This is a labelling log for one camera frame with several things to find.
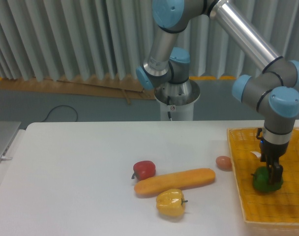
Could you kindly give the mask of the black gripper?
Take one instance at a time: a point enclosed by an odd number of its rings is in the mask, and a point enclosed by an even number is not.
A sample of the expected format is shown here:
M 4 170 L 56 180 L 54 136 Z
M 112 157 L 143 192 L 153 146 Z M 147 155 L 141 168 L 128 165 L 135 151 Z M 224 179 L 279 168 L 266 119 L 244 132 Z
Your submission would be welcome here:
M 265 162 L 269 168 L 270 184 L 279 183 L 282 180 L 283 166 L 279 164 L 279 158 L 286 153 L 288 143 L 273 144 L 265 139 L 260 140 L 260 161 Z

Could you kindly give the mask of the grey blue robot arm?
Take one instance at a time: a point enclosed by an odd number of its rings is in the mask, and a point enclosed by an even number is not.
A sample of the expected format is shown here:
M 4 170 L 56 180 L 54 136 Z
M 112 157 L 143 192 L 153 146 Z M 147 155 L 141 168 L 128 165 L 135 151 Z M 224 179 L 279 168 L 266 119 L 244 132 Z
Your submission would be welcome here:
M 158 30 L 149 55 L 136 69 L 145 89 L 166 83 L 188 86 L 189 53 L 175 47 L 175 41 L 200 15 L 216 20 L 260 69 L 256 78 L 240 76 L 232 95 L 264 117 L 257 132 L 261 161 L 267 166 L 269 184 L 279 183 L 283 174 L 279 158 L 287 150 L 299 114 L 299 62 L 286 61 L 228 0 L 155 0 L 152 15 Z

